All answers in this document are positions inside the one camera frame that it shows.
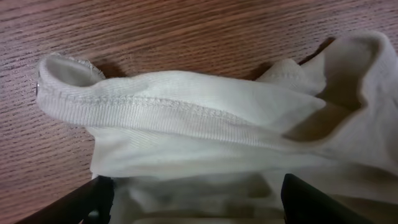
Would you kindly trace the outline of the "white and tan t-shirt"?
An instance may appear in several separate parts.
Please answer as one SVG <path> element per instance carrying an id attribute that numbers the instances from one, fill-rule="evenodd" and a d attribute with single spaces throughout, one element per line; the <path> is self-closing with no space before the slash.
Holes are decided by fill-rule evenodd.
<path id="1" fill-rule="evenodd" d="M 280 223 L 291 173 L 374 223 L 397 222 L 397 54 L 376 31 L 257 80 L 184 71 L 106 78 L 62 55 L 37 104 L 95 138 L 111 223 Z"/>

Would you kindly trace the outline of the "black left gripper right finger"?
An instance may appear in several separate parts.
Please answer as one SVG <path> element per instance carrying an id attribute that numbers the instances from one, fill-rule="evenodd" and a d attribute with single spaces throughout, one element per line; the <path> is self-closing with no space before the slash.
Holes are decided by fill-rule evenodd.
<path id="1" fill-rule="evenodd" d="M 286 224 L 372 224 L 293 174 L 285 174 L 280 196 Z"/>

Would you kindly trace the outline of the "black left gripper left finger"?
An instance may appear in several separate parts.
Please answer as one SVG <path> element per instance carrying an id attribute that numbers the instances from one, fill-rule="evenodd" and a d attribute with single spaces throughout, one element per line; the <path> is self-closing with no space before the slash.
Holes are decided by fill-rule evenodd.
<path id="1" fill-rule="evenodd" d="M 98 176 L 16 224 L 108 224 L 114 181 Z"/>

